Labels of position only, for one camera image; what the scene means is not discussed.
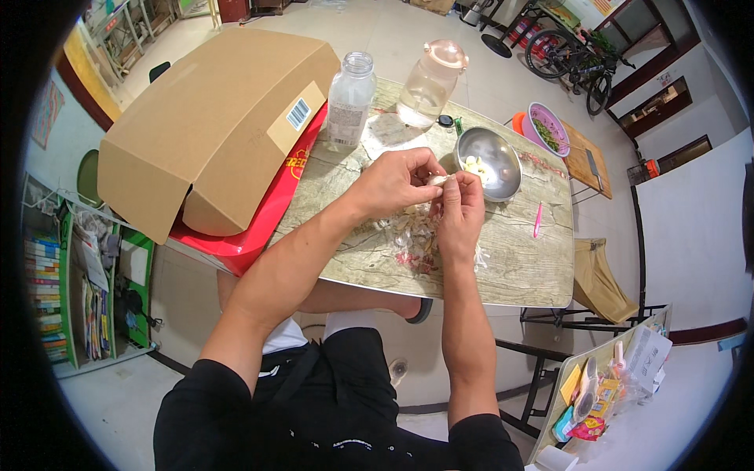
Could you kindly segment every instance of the pink toothbrush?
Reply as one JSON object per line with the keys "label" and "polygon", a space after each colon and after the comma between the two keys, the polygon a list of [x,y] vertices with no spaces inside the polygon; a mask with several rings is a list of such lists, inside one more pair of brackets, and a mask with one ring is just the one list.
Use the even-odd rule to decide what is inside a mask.
{"label": "pink toothbrush", "polygon": [[542,222],[542,202],[539,202],[539,209],[537,210],[537,222],[534,223],[534,237],[539,235],[539,224]]}

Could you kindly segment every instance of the barcode label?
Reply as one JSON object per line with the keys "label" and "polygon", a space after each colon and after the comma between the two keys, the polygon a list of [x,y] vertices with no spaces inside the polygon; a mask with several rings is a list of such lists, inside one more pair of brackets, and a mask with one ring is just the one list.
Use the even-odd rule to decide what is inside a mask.
{"label": "barcode label", "polygon": [[307,106],[303,98],[299,98],[299,101],[293,105],[293,109],[286,116],[289,123],[293,125],[293,129],[301,130],[301,126],[304,125],[304,121],[311,114],[311,110]]}

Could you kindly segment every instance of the bookshelf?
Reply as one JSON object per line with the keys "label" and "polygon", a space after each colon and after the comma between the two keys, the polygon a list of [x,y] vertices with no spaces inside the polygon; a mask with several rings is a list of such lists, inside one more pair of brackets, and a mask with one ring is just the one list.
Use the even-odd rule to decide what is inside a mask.
{"label": "bookshelf", "polygon": [[[90,272],[87,272],[87,263],[85,260],[86,255],[82,254],[81,238],[77,235],[77,232],[74,231],[75,217],[71,212],[74,211],[75,213],[78,213],[82,210],[90,210],[90,208],[88,206],[78,205],[71,201],[66,201],[62,197],[49,192],[47,188],[38,182],[33,182],[32,184],[32,180],[33,179],[30,177],[27,177],[25,181],[25,198],[23,203],[23,230],[25,234],[27,234],[25,242],[25,249],[27,251],[25,252],[26,275],[28,286],[30,286],[29,299],[34,303],[34,311],[39,318],[40,326],[43,325],[41,316],[50,317],[51,314],[60,315],[58,320],[60,327],[54,331],[54,334],[62,334],[66,339],[65,358],[61,357],[61,353],[56,353],[56,355],[58,355],[58,361],[52,364],[55,376],[62,379],[79,375],[134,358],[135,356],[143,355],[153,350],[151,348],[152,343],[149,340],[149,324],[147,323],[145,316],[140,314],[136,315],[136,329],[129,328],[124,323],[121,323],[116,327],[115,278],[116,274],[119,272],[124,274],[121,266],[124,246],[131,248],[135,247],[140,250],[141,253],[139,254],[139,260],[143,263],[139,265],[139,281],[143,284],[138,284],[128,277],[126,277],[125,284],[128,289],[132,289],[139,294],[139,297],[142,299],[144,314],[148,314],[152,255],[155,248],[154,242],[138,231],[118,223],[112,223],[112,220],[110,219],[109,224],[112,224],[112,226],[110,226],[110,232],[111,234],[120,234],[121,242],[118,244],[118,249],[116,249],[116,252],[119,250],[118,256],[115,257],[112,266],[104,272],[108,289],[106,292],[103,291],[93,283],[96,277],[91,278]],[[58,209],[54,214],[46,214],[49,212],[47,211],[46,213],[43,213],[41,211],[42,208],[37,204],[41,201],[39,197],[36,199],[30,199],[27,197],[28,194],[26,193],[26,189],[32,185],[41,186],[42,194],[47,195],[44,197],[44,200],[47,201],[42,206],[47,206],[47,203],[50,202],[57,202]],[[33,240],[29,239],[29,234],[32,234],[32,232],[39,237],[44,237],[43,241],[34,243],[45,243],[49,245],[46,248],[39,248],[32,245],[31,242]],[[45,250],[51,250],[53,251],[53,254],[59,254],[59,260],[56,260],[58,266],[49,268],[51,272],[56,269],[57,272],[46,274],[42,271],[36,271],[38,270],[38,267],[35,266],[36,262],[32,259],[32,254],[35,250],[43,255],[46,253],[44,252]],[[40,302],[46,302],[54,298],[58,293],[56,292],[55,295],[47,295],[46,293],[52,291],[52,289],[40,289],[39,286],[48,285],[36,284],[42,283],[42,280],[34,280],[33,278],[54,278],[51,282],[59,283],[58,285],[55,285],[59,289],[59,310],[43,312],[39,309]],[[104,279],[100,277],[98,283],[100,283],[101,286],[105,286],[103,280]],[[95,298],[92,298],[95,299],[95,301],[92,302],[85,301],[89,301],[89,298],[86,298],[86,285],[89,286],[89,294],[92,292],[98,292],[102,295],[101,307],[100,303],[98,303]],[[91,306],[96,306],[97,310],[87,310],[87,306],[90,308]],[[95,334],[87,336],[87,332],[91,332],[91,330],[87,330],[87,325],[93,325],[93,318],[100,324],[97,325]],[[45,333],[42,329],[43,328],[40,327],[41,334],[43,335],[43,338],[45,338]],[[91,339],[92,336],[97,339],[97,345],[102,347],[97,349],[97,352],[100,355],[99,359],[94,359],[96,358],[96,355],[91,353],[91,349],[90,354],[87,354],[85,342],[87,338]],[[51,345],[53,345],[53,343],[51,343],[50,338],[51,336],[48,335],[45,347],[47,348],[46,351],[48,352],[48,356],[53,359],[51,356],[53,355],[51,352],[53,349]],[[109,340],[107,347],[104,347],[105,344],[100,341],[101,338]]]}

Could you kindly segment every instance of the hand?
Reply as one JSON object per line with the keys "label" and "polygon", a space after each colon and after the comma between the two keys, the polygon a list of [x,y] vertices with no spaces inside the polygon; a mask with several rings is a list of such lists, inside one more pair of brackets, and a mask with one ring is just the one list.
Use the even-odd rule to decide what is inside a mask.
{"label": "hand", "polygon": [[343,194],[366,219],[388,217],[407,206],[427,203],[443,193],[424,186],[432,175],[447,175],[429,148],[389,151],[369,166]]}
{"label": "hand", "polygon": [[469,172],[452,175],[445,182],[443,216],[437,228],[437,245],[445,266],[474,266],[483,222],[484,196],[479,176]]}

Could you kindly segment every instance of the stainless steel bowl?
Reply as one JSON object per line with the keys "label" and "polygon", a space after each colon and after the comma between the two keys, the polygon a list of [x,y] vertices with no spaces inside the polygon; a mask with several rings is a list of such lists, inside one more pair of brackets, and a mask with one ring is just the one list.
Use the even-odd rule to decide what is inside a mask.
{"label": "stainless steel bowl", "polygon": [[521,188],[521,160],[508,141],[485,127],[470,127],[455,143],[455,160],[459,169],[466,157],[481,157],[494,174],[484,185],[484,198],[499,203],[508,201]]}

